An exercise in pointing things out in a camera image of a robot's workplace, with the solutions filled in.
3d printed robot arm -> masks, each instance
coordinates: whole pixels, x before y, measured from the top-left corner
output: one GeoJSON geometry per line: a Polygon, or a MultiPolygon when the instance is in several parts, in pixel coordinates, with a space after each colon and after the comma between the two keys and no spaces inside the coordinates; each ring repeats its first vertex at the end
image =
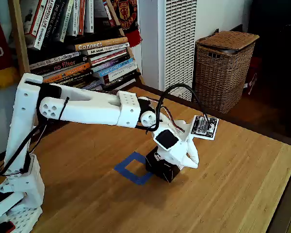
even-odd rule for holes
{"type": "MultiPolygon", "coordinates": [[[[17,87],[4,167],[0,170],[0,175],[6,176],[0,184],[0,222],[6,221],[8,210],[34,208],[37,217],[33,224],[42,212],[39,206],[43,202],[45,187],[37,157],[29,154],[28,148],[33,134],[46,126],[50,119],[143,127],[151,131],[161,159],[180,169],[184,166],[198,167],[198,153],[191,134],[194,120],[190,124],[183,120],[173,121],[168,110],[169,117],[162,113],[157,115],[156,111],[160,112],[160,108],[155,111],[150,98],[137,98],[135,93],[103,93],[42,82],[41,76],[26,73],[17,87]],[[39,126],[34,128],[36,113],[39,126]]],[[[28,224],[23,232],[29,232],[33,224],[28,224]]]]}

black cable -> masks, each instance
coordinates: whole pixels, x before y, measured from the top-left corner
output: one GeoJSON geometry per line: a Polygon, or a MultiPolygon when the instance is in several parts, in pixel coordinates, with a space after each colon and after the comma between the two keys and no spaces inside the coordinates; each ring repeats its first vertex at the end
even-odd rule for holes
{"type": "MultiPolygon", "coordinates": [[[[61,110],[60,114],[59,114],[59,120],[62,117],[63,111],[67,105],[69,101],[69,97],[66,98],[65,102],[64,102],[64,106],[63,109],[61,110]]],[[[19,145],[19,147],[17,148],[17,150],[15,151],[15,153],[13,154],[13,156],[11,157],[11,159],[6,163],[5,167],[0,170],[0,176],[8,176],[8,175],[4,175],[5,172],[9,169],[9,167],[11,166],[11,164],[14,162],[14,160],[18,157],[19,153],[21,152],[21,150],[24,148],[24,146],[26,145],[26,143],[32,138],[32,136],[43,126],[45,127],[48,124],[48,122],[44,122],[42,124],[37,125],[33,130],[31,130],[31,132],[26,136],[26,138],[22,141],[22,143],[19,145]]]]}
{"type": "Polygon", "coordinates": [[[147,131],[151,131],[151,132],[154,132],[154,131],[156,131],[158,128],[159,128],[159,124],[160,124],[160,112],[161,112],[161,107],[162,107],[162,102],[163,102],[163,100],[164,100],[164,98],[165,98],[165,96],[172,90],[172,89],[175,89],[175,88],[177,88],[177,87],[184,87],[184,88],[186,88],[186,89],[188,89],[193,95],[194,95],[194,97],[195,97],[195,99],[196,99],[196,101],[197,101],[197,104],[198,104],[198,106],[200,107],[200,109],[201,109],[201,111],[202,111],[202,113],[203,113],[203,115],[204,115],[204,118],[205,118],[205,120],[207,121],[207,123],[208,123],[208,127],[209,127],[209,120],[208,120],[208,117],[207,117],[207,114],[206,114],[206,112],[205,112],[205,110],[204,110],[204,107],[202,106],[202,104],[201,104],[201,102],[200,102],[200,100],[199,100],[199,98],[197,97],[197,95],[196,95],[196,93],[194,92],[194,90],[190,87],[190,86],[188,86],[188,85],[186,85],[186,84],[184,84],[184,83],[178,83],[178,84],[175,84],[175,85],[172,85],[172,86],[170,86],[169,88],[167,88],[164,92],[163,92],[163,94],[161,95],[161,97],[160,97],[160,99],[159,99],[159,102],[158,102],[158,104],[157,104],[157,106],[156,106],[156,124],[155,124],[155,127],[154,128],[147,128],[147,127],[145,127],[146,128],[146,130],[147,131]]]}
{"type": "Polygon", "coordinates": [[[19,145],[13,156],[10,158],[10,160],[6,163],[5,167],[0,170],[0,175],[3,176],[5,172],[9,169],[11,164],[14,162],[14,160],[17,158],[21,150],[24,148],[26,143],[32,138],[32,136],[43,126],[46,125],[46,122],[40,125],[37,125],[31,132],[27,135],[27,137],[22,141],[22,143],[19,145]]]}

book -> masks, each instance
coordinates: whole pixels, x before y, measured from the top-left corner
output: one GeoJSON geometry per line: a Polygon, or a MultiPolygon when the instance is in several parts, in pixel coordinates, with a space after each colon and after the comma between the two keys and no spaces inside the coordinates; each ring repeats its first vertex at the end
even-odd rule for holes
{"type": "Polygon", "coordinates": [[[109,18],[102,0],[94,0],[94,28],[110,26],[109,18]]]}
{"type": "Polygon", "coordinates": [[[96,66],[100,63],[109,61],[113,58],[116,58],[116,57],[119,57],[119,56],[122,56],[125,54],[127,54],[127,50],[126,50],[126,48],[123,48],[123,49],[118,49],[118,50],[106,52],[106,53],[103,53],[103,54],[98,55],[98,56],[90,57],[89,60],[91,61],[92,66],[96,66]]]}
{"type": "Polygon", "coordinates": [[[79,30],[78,30],[78,35],[83,35],[84,16],[85,16],[85,0],[80,0],[80,13],[79,13],[79,30]]]}
{"type": "Polygon", "coordinates": [[[30,70],[36,69],[38,67],[47,66],[47,65],[54,64],[54,63],[60,62],[60,61],[64,61],[64,60],[67,60],[67,59],[70,59],[70,58],[73,58],[73,57],[77,57],[77,56],[80,56],[80,55],[81,55],[80,52],[72,52],[72,53],[64,54],[64,55],[61,55],[61,56],[58,56],[58,57],[54,57],[54,58],[51,58],[51,59],[48,59],[48,60],[44,60],[42,62],[37,62],[37,63],[31,64],[31,65],[29,65],[29,68],[30,68],[30,70]]]}
{"type": "Polygon", "coordinates": [[[44,76],[43,77],[43,82],[44,83],[52,83],[52,82],[54,82],[56,80],[62,79],[65,76],[69,76],[69,75],[77,73],[77,72],[79,72],[81,70],[88,69],[89,67],[90,67],[89,63],[78,64],[78,65],[76,65],[74,67],[69,67],[67,69],[60,70],[60,71],[58,71],[56,73],[52,73],[52,74],[44,76]]]}
{"type": "Polygon", "coordinates": [[[22,0],[21,16],[26,40],[35,39],[47,0],[22,0]]]}
{"type": "Polygon", "coordinates": [[[48,23],[48,28],[44,36],[44,40],[42,43],[42,47],[46,48],[49,45],[49,42],[51,41],[54,32],[57,28],[59,19],[61,17],[63,7],[65,5],[64,0],[56,0],[53,8],[52,15],[50,17],[49,23],[48,23]]]}
{"type": "Polygon", "coordinates": [[[107,13],[107,16],[108,16],[108,21],[110,23],[110,26],[111,27],[114,27],[115,26],[115,20],[114,18],[112,17],[111,13],[110,13],[110,9],[108,7],[108,4],[107,4],[107,1],[106,0],[102,0],[102,3],[103,3],[103,6],[106,10],[106,13],[107,13]]]}
{"type": "Polygon", "coordinates": [[[127,41],[128,41],[127,37],[124,36],[124,37],[119,37],[119,38],[114,38],[114,39],[99,40],[99,41],[94,41],[94,42],[72,45],[69,47],[69,49],[72,49],[75,51],[90,50],[90,49],[95,49],[99,47],[123,44],[123,43],[126,43],[127,41]]]}
{"type": "Polygon", "coordinates": [[[43,40],[49,25],[49,21],[54,9],[54,4],[55,4],[55,0],[48,0],[46,6],[45,6],[45,10],[43,13],[43,17],[41,20],[41,24],[39,27],[39,31],[37,33],[37,38],[35,39],[34,43],[31,44],[29,46],[29,48],[33,48],[33,49],[37,49],[37,50],[41,50],[42,44],[43,44],[43,40]]]}
{"type": "Polygon", "coordinates": [[[65,86],[74,86],[80,83],[81,81],[86,80],[87,82],[93,81],[93,72],[90,69],[81,70],[72,75],[66,76],[62,79],[56,80],[53,83],[65,85],[65,86]]]}
{"type": "Polygon", "coordinates": [[[90,89],[91,91],[101,91],[102,90],[102,86],[101,85],[98,85],[98,86],[95,86],[93,87],[92,89],[90,89]]]}
{"type": "Polygon", "coordinates": [[[123,83],[129,82],[130,80],[137,78],[139,75],[141,75],[141,73],[139,73],[137,70],[133,70],[111,82],[106,83],[103,89],[104,90],[115,89],[122,85],[123,83]]]}
{"type": "Polygon", "coordinates": [[[87,60],[86,56],[82,55],[82,56],[77,56],[77,57],[73,57],[73,58],[69,58],[67,60],[64,61],[60,61],[57,63],[53,63],[47,66],[43,66],[43,67],[38,67],[36,69],[32,69],[30,70],[30,72],[32,74],[36,74],[36,75],[43,75],[43,74],[47,74],[47,73],[51,73],[51,72],[57,72],[58,70],[64,69],[64,68],[68,68],[68,67],[72,67],[77,65],[78,63],[83,63],[87,60]]]}
{"type": "Polygon", "coordinates": [[[54,41],[64,42],[72,8],[73,0],[68,0],[64,6],[63,13],[59,20],[59,25],[54,36],[54,41]]]}
{"type": "Polygon", "coordinates": [[[132,62],[133,62],[133,58],[129,58],[128,60],[123,61],[123,62],[121,62],[121,63],[119,63],[119,64],[117,64],[115,66],[107,67],[107,68],[105,68],[103,70],[96,71],[96,72],[94,72],[93,76],[94,77],[98,77],[98,78],[99,77],[103,77],[103,76],[105,76],[107,74],[110,74],[111,72],[114,72],[114,71],[120,69],[121,67],[124,67],[127,64],[132,63],[132,62]]]}
{"type": "Polygon", "coordinates": [[[84,19],[84,32],[94,32],[94,0],[86,0],[85,3],[85,19],[84,19]]]}
{"type": "Polygon", "coordinates": [[[73,10],[68,23],[67,35],[77,36],[79,31],[80,0],[73,1],[73,10]]]}
{"type": "Polygon", "coordinates": [[[103,79],[105,81],[105,83],[111,82],[135,69],[137,69],[137,63],[135,61],[133,61],[132,63],[129,63],[123,67],[121,67],[120,69],[117,69],[105,76],[103,76],[103,79]]]}
{"type": "Polygon", "coordinates": [[[97,72],[99,70],[102,70],[102,69],[105,69],[105,68],[108,68],[108,67],[111,67],[111,66],[115,66],[123,61],[126,61],[129,59],[129,55],[126,54],[126,55],[123,55],[123,56],[120,56],[120,57],[117,57],[117,58],[114,58],[108,62],[105,62],[101,65],[98,65],[98,66],[95,66],[95,67],[92,67],[91,70],[93,72],[97,72]]]}
{"type": "Polygon", "coordinates": [[[96,86],[100,85],[101,86],[101,80],[98,78],[94,78],[95,80],[92,81],[91,83],[89,83],[88,85],[82,87],[82,89],[85,90],[91,90],[93,88],[95,88],[96,86]]]}
{"type": "Polygon", "coordinates": [[[97,54],[97,53],[101,53],[101,52],[109,52],[112,50],[122,49],[122,48],[126,48],[126,47],[129,47],[128,42],[124,43],[124,44],[119,44],[119,45],[100,47],[100,48],[92,49],[92,50],[83,50],[81,52],[82,52],[82,54],[85,54],[85,55],[93,55],[93,54],[97,54]]]}

wire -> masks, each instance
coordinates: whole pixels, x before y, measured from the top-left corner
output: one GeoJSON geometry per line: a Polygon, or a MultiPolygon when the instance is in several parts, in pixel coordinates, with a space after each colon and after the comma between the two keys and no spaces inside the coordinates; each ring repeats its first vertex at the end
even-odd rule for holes
{"type": "MultiPolygon", "coordinates": [[[[67,105],[69,101],[69,97],[66,98],[65,102],[64,102],[64,106],[62,111],[59,114],[58,120],[61,119],[63,111],[67,105]]],[[[13,154],[13,156],[10,158],[10,160],[6,163],[5,167],[1,170],[1,167],[3,166],[3,164],[0,166],[0,176],[10,176],[10,175],[17,175],[19,173],[22,173],[21,171],[19,173],[15,173],[15,174],[9,174],[9,175],[4,175],[5,172],[9,169],[9,167],[11,166],[11,164],[14,162],[14,160],[18,157],[19,153],[22,151],[22,149],[25,147],[26,143],[32,138],[32,136],[42,127],[46,127],[46,125],[48,124],[48,122],[43,122],[39,125],[37,125],[33,130],[31,130],[31,132],[26,136],[26,138],[22,141],[22,143],[19,145],[19,147],[17,148],[17,150],[15,151],[15,153],[13,154]]]]}
{"type": "Polygon", "coordinates": [[[205,112],[205,110],[204,110],[204,107],[203,107],[203,105],[201,104],[199,98],[197,97],[196,93],[194,92],[194,90],[193,90],[190,86],[188,86],[188,85],[186,85],[186,84],[184,84],[184,83],[178,83],[178,84],[175,84],[175,85],[170,86],[169,88],[167,88],[167,89],[162,93],[162,95],[161,95],[161,97],[160,97],[160,99],[159,99],[159,102],[158,102],[158,104],[157,104],[157,106],[156,106],[156,109],[155,109],[155,112],[156,112],[156,123],[155,123],[155,127],[152,128],[152,127],[144,127],[144,126],[143,126],[142,128],[139,127],[139,129],[143,129],[143,130],[146,130],[146,131],[154,132],[154,131],[156,131],[156,130],[159,128],[159,125],[160,125],[160,112],[161,112],[162,102],[163,102],[165,96],[166,96],[166,95],[167,95],[171,90],[173,90],[173,89],[175,89],[175,88],[177,88],[177,87],[184,87],[184,88],[188,89],[188,90],[189,90],[189,91],[194,95],[194,97],[195,97],[195,99],[196,99],[196,102],[197,102],[198,106],[200,107],[200,109],[201,109],[201,111],[202,111],[202,113],[203,113],[203,115],[204,115],[204,118],[205,118],[205,120],[206,120],[207,123],[208,123],[208,127],[209,127],[210,124],[209,124],[208,116],[207,116],[207,114],[206,114],[206,112],[205,112]]]}
{"type": "Polygon", "coordinates": [[[47,126],[48,126],[48,124],[45,125],[45,127],[44,127],[42,133],[41,133],[40,136],[39,136],[38,141],[36,142],[36,144],[35,144],[35,146],[32,148],[32,150],[29,151],[29,154],[33,153],[33,152],[34,152],[34,149],[39,145],[39,143],[40,143],[40,141],[41,141],[41,139],[42,139],[42,135],[43,135],[45,129],[47,128],[47,126]]]}
{"type": "Polygon", "coordinates": [[[170,111],[168,110],[168,108],[165,107],[165,106],[162,106],[162,108],[163,108],[163,109],[166,111],[166,113],[168,114],[169,119],[170,119],[171,122],[173,123],[174,127],[175,127],[176,129],[178,129],[178,130],[180,130],[181,132],[184,133],[184,129],[182,129],[180,126],[176,125],[176,123],[175,123],[173,117],[171,116],[171,113],[170,113],[170,111]]]}

white book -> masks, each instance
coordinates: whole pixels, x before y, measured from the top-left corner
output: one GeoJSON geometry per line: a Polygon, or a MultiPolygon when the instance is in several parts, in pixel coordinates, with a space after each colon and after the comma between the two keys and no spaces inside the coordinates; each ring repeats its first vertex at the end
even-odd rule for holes
{"type": "Polygon", "coordinates": [[[129,47],[129,42],[119,44],[119,45],[110,45],[110,46],[100,47],[100,48],[96,48],[96,49],[92,49],[92,50],[83,50],[81,52],[85,55],[93,55],[93,54],[97,54],[97,53],[101,53],[101,52],[109,52],[112,50],[122,49],[122,48],[126,48],[126,47],[129,47]]]}
{"type": "Polygon", "coordinates": [[[49,25],[49,20],[53,12],[54,3],[55,3],[55,0],[48,0],[45,6],[45,11],[43,13],[39,31],[37,33],[37,38],[34,41],[34,45],[33,45],[34,49],[40,50],[42,47],[44,36],[49,25]]]}
{"type": "Polygon", "coordinates": [[[121,67],[120,69],[117,69],[111,73],[108,74],[108,78],[109,78],[109,81],[112,82],[113,80],[137,69],[137,63],[135,61],[133,61],[132,63],[129,63],[123,67],[121,67]]]}
{"type": "Polygon", "coordinates": [[[94,32],[94,0],[86,0],[84,32],[94,32]]]}
{"type": "Polygon", "coordinates": [[[74,0],[69,0],[66,5],[63,14],[61,15],[60,23],[58,25],[57,32],[54,36],[55,41],[60,41],[64,42],[67,28],[68,28],[68,23],[70,20],[72,8],[73,8],[73,1],[74,0]]]}
{"type": "Polygon", "coordinates": [[[67,35],[77,36],[79,32],[80,0],[74,0],[73,11],[70,16],[67,35]]]}
{"type": "Polygon", "coordinates": [[[58,56],[58,57],[54,57],[54,58],[51,58],[51,59],[48,59],[48,60],[45,60],[45,61],[42,61],[42,62],[37,62],[37,63],[31,64],[31,65],[29,65],[29,68],[30,69],[36,69],[36,68],[39,68],[39,67],[44,67],[44,66],[47,66],[47,65],[54,64],[56,62],[61,62],[61,61],[64,61],[64,60],[67,60],[67,59],[70,59],[70,58],[73,58],[73,57],[77,57],[80,54],[81,54],[80,52],[68,53],[68,54],[61,55],[61,56],[58,56]]]}

